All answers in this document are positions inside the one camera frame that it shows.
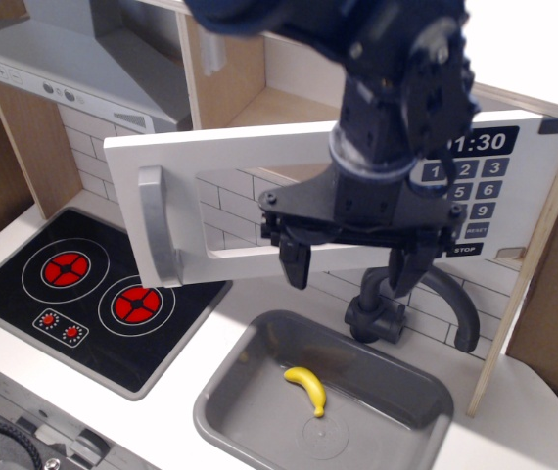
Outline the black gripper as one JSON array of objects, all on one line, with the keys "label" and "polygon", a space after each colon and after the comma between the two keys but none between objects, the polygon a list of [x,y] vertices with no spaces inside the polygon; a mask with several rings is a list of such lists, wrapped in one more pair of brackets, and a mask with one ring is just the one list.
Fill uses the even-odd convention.
[{"label": "black gripper", "polygon": [[389,284],[395,298],[404,297],[453,247],[467,218],[466,207],[439,189],[408,178],[362,181],[331,164],[307,181],[262,193],[261,236],[279,244],[285,278],[296,289],[307,287],[312,245],[390,248]]}]

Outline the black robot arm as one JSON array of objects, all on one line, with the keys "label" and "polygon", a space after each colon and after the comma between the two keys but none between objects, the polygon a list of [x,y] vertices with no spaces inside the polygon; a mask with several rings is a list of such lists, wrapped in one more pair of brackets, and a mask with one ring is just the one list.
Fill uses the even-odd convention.
[{"label": "black robot arm", "polygon": [[457,169],[449,144],[478,105],[465,56],[461,1],[192,1],[206,30],[265,31],[307,45],[346,73],[331,164],[259,198],[261,233],[289,283],[307,284],[311,249],[387,247],[389,283],[408,294],[451,248],[466,212],[446,193]]}]

